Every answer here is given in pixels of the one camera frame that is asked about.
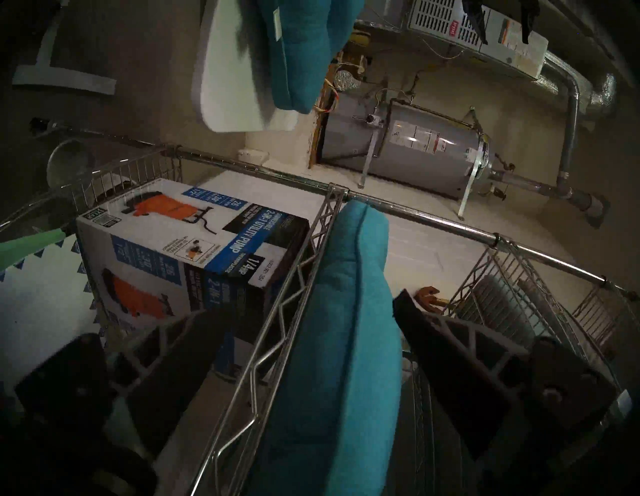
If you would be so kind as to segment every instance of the pipe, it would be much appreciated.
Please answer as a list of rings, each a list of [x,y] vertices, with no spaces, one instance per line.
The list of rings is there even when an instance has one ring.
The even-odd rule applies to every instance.
[[[558,176],[556,180],[556,186],[561,195],[560,197],[564,198],[566,195],[569,195],[571,191],[571,187],[569,186],[569,167],[571,166],[571,158],[575,147],[576,128],[578,127],[580,88],[578,87],[578,81],[573,74],[558,64],[556,60],[545,57],[545,66],[562,77],[569,93],[566,122],[564,124],[564,141],[562,145],[562,153],[560,155],[560,167],[558,169]]]
[[[592,195],[579,189],[573,189],[566,182],[564,182],[562,186],[551,186],[544,182],[534,181],[502,170],[492,170],[489,175],[489,180],[512,184],[516,188],[526,189],[549,198],[567,200],[574,207],[578,208],[580,212],[584,212],[589,225],[595,228],[602,225],[604,216],[611,206],[604,196]]]
[[[296,188],[304,189],[306,191],[310,191],[311,193],[317,193],[320,195],[325,195],[329,190],[330,185],[324,182],[315,181],[312,179],[303,178],[300,176],[296,176],[293,174],[287,174],[284,172],[279,172],[273,169],[269,169],[263,166],[250,165],[242,162],[233,161],[224,157],[216,156],[213,154],[205,154],[203,152],[199,152],[196,150],[188,150],[186,148],[178,148],[177,155],[181,159],[192,160],[196,162],[201,162],[205,164],[216,165],[222,167],[224,169],[233,170],[236,172],[240,172],[243,174],[253,175],[259,177],[260,179],[266,179],[272,182],[277,182],[279,184],[285,184],[286,186],[294,186]],[[535,183],[535,181],[523,178],[530,183]],[[553,186],[544,185],[548,188],[553,188]],[[500,248],[504,246],[504,243],[512,243],[512,241],[499,233],[491,233],[481,229],[476,229],[474,227],[462,224],[460,222],[455,222],[453,220],[445,219],[443,217],[439,217],[436,215],[429,214],[427,212],[422,212],[420,210],[412,209],[410,207],[405,207],[403,205],[398,205],[393,202],[388,202],[386,200],[382,200],[380,198],[376,198],[374,196],[365,195],[363,193],[359,193],[357,191],[349,190],[346,195],[346,200],[358,200],[360,202],[367,203],[377,210],[400,217],[403,219],[407,219],[410,221],[417,222],[419,224],[423,224],[425,226],[433,227],[442,231],[450,232],[452,234],[456,234],[457,236],[461,236],[467,239],[471,239],[473,241],[477,241],[478,243],[487,244],[489,246]],[[523,250],[527,256],[531,259],[541,262],[550,267],[556,268],[568,274],[572,274],[581,279],[584,279],[592,284],[597,284],[602,287],[612,287],[612,283],[610,283],[606,278],[592,274],[587,272],[586,270],[581,269],[580,267],[576,267],[568,262],[564,262],[563,260],[557,259],[546,253],[535,250],[534,248],[529,248],[525,245],[517,245],[519,249]],[[624,296],[635,294],[633,292],[626,291],[625,289],[616,286],[618,290]]]

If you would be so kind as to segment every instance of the orange object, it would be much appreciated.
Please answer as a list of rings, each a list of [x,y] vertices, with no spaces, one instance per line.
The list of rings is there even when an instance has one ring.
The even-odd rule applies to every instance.
[[[449,300],[438,298],[436,295],[439,292],[440,290],[433,286],[425,286],[416,291],[413,298],[427,312],[442,315],[444,311],[436,307],[446,307],[449,304]]]
[[[180,203],[179,201],[163,195],[162,193],[158,193],[154,196],[144,199],[140,203],[136,203],[134,208],[134,217],[155,212],[157,214],[178,220],[186,219],[198,212],[198,208],[192,205]]]
[[[120,304],[123,312],[132,317],[146,314],[156,319],[164,319],[166,316],[173,315],[165,295],[162,295],[163,300],[161,300],[153,294],[141,291],[114,275],[109,269],[102,271],[102,279],[109,295]]]

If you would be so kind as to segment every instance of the blue label on box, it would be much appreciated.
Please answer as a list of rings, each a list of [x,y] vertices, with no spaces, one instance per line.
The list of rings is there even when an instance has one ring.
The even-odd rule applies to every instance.
[[[182,286],[180,282],[180,267],[177,260],[170,259],[154,250],[149,250],[144,246],[117,236],[112,235],[111,242],[113,243],[113,251],[116,254],[116,258],[120,262]]]
[[[199,200],[203,200],[204,202],[214,205],[220,205],[221,207],[226,207],[227,209],[233,210],[240,210],[246,205],[246,202],[244,200],[232,198],[231,196],[227,195],[221,195],[220,193],[215,193],[213,191],[209,191],[208,189],[202,188],[191,188],[188,191],[185,191],[183,195],[190,196],[191,198],[197,198]]]
[[[254,253],[286,217],[283,212],[263,208],[205,269],[216,274],[232,272],[246,258],[243,254]]]

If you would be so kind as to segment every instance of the chrome wire shelf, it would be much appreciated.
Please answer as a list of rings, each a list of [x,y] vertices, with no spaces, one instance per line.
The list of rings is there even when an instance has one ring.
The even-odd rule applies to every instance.
[[[129,190],[147,184],[154,179],[165,178],[182,182],[182,163],[168,147],[149,147],[137,150],[131,157],[105,164],[88,171],[74,182],[53,188],[47,193],[31,199],[0,223],[0,232],[17,225],[22,227],[19,235],[35,234],[39,230],[63,228],[87,210],[109,198],[122,195]],[[50,209],[52,202],[68,205],[66,218],[56,219],[59,225],[42,225],[42,212]]]
[[[594,284],[614,289],[620,298],[630,294],[603,277],[555,259],[533,248],[519,246],[500,234],[485,232],[334,184],[325,184],[262,166],[240,163],[197,150],[157,146],[121,136],[74,129],[62,124],[53,124],[52,126],[64,130],[67,134],[104,138],[136,147],[137,150],[127,159],[109,163],[99,170],[82,176],[72,184],[56,188],[46,195],[34,198],[0,223],[0,232],[3,234],[13,233],[15,228],[20,226],[27,226],[28,231],[33,222],[33,215],[40,209],[46,208],[48,202],[57,198],[64,199],[71,205],[71,208],[67,217],[60,220],[59,225],[49,228],[68,227],[72,230],[77,215],[112,196],[126,194],[129,190],[160,177],[182,182],[183,160],[253,175],[324,196],[322,207],[312,223],[303,248],[297,254],[292,269],[288,272],[283,287],[260,330],[248,365],[237,379],[232,400],[207,443],[202,462],[190,486],[190,494],[192,495],[196,492],[214,492],[218,495],[231,496],[242,492],[269,419],[269,413],[286,368],[296,332],[303,318],[305,305],[312,291],[326,242],[331,234],[336,214],[343,202],[359,200],[384,213],[485,244],[487,249],[483,256],[456,292],[446,312],[448,315],[455,314],[459,318],[492,327],[516,341],[521,339],[530,342],[532,336],[547,333],[566,343],[576,354],[585,356],[584,343],[576,337],[562,307],[557,304],[548,291],[533,268],[530,259],[581,277]],[[539,301],[534,303],[531,298],[532,294],[537,295]],[[596,301],[595,297],[587,300],[574,312],[578,318],[586,318],[587,312],[592,311],[588,309],[589,305]],[[539,303],[546,303],[548,312],[541,311]],[[612,316],[612,320],[616,321],[615,315]],[[265,336],[276,327],[279,333],[278,342],[274,346],[264,349]],[[271,361],[275,361],[271,370],[265,376],[261,376],[262,369],[268,366]],[[416,494],[432,494],[436,486],[435,448],[433,445],[435,434],[431,421],[434,403],[428,382],[424,380],[421,383],[419,369],[417,366],[412,367],[413,390],[415,392],[413,400],[416,423],[415,436],[416,440],[422,440],[421,444],[423,445],[423,449],[420,451],[417,447],[415,453],[417,457],[415,489]],[[241,415],[236,417],[235,412],[246,401],[251,405],[249,417],[244,418]],[[427,428],[424,425],[425,406],[428,409],[430,421],[430,427],[427,426]]]
[[[616,332],[629,329],[640,333],[637,313],[616,288],[608,291],[594,286],[573,311],[573,316],[601,348],[606,347]]]
[[[541,302],[548,307],[545,316]],[[507,246],[506,252],[484,251],[445,315],[489,327],[525,348],[530,348],[537,336],[552,336],[576,355],[586,357],[561,306],[514,244]]]
[[[345,193],[346,190],[344,188],[330,186],[322,207],[311,225],[307,238],[296,256],[292,269],[287,274],[273,307],[260,329],[251,357],[243,369],[242,375],[237,381],[236,391],[216,427],[189,494],[194,495],[196,493],[204,480],[207,470],[213,471],[213,489],[216,495],[223,494],[223,488],[225,489],[225,495],[239,494],[242,490],[291,353],[296,332],[302,320],[305,305],[324,254],[327,239],[331,233],[336,214],[340,211],[340,205]],[[299,289],[289,295],[289,288],[295,279],[297,279]],[[298,305],[298,307],[291,323],[287,325],[285,323],[285,310],[291,305]],[[265,336],[270,331],[273,321],[277,323],[280,340],[271,348],[263,350]],[[280,352],[280,356],[270,373],[266,391],[261,392],[264,397],[259,398],[258,367],[277,352]],[[240,405],[240,402],[247,397],[247,394],[250,398],[251,416],[244,425],[234,429],[231,426],[234,411]],[[236,452],[240,449],[240,453],[236,455],[236,467],[233,471],[230,471],[230,478],[227,479],[225,477],[227,474],[223,474],[221,471],[221,461],[225,456],[225,452],[230,451],[232,446],[234,446]]]

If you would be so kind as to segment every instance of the metal grate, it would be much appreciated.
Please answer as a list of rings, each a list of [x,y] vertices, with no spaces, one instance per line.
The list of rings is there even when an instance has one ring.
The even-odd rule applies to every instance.
[[[61,210],[63,213],[60,214],[59,225],[56,227],[64,227],[72,223],[79,214],[85,213],[109,198],[119,196],[161,177],[182,182],[182,162],[173,156],[173,149],[149,147],[140,150],[131,158],[110,162],[98,170],[77,178],[70,184],[52,188],[48,193],[36,196],[2,221],[0,231],[21,223],[28,234],[34,234],[38,232],[37,227],[30,227],[36,220],[34,215],[59,207],[61,201],[68,204],[68,208]]]
[[[446,35],[455,0],[419,0],[413,10],[412,27]]]
[[[486,8],[482,7],[483,14],[483,22],[486,26]],[[458,31],[458,40],[463,43],[472,45],[474,47],[478,46],[480,43],[480,37],[477,35],[474,28],[471,26],[471,21],[467,17],[467,14],[462,18],[462,25],[460,26],[460,30]]]
[[[293,262],[293,268],[287,274],[260,329],[253,353],[236,383],[236,391],[208,444],[200,470],[189,491],[191,496],[196,494],[201,482],[209,477],[212,477],[212,490],[216,495],[231,496],[242,492],[302,320],[326,242],[346,191],[334,184],[329,186],[323,206],[311,224],[307,238]],[[290,294],[289,288],[293,288],[294,285],[295,291]],[[285,314],[292,309],[295,309],[295,314],[291,322],[287,323]],[[272,323],[278,327],[280,339],[267,349],[265,336],[270,331]],[[258,390],[258,368],[271,356],[277,356],[277,360],[268,374],[268,384],[262,395]],[[247,398],[251,404],[250,418],[243,425],[234,425],[234,416]]]
[[[484,251],[445,314],[489,327],[527,349],[536,336],[552,336],[586,358],[562,307],[513,244],[506,253]]]
[[[594,286],[573,311],[573,316],[600,347],[622,329],[640,332],[640,321],[636,313],[615,287],[608,291]]]

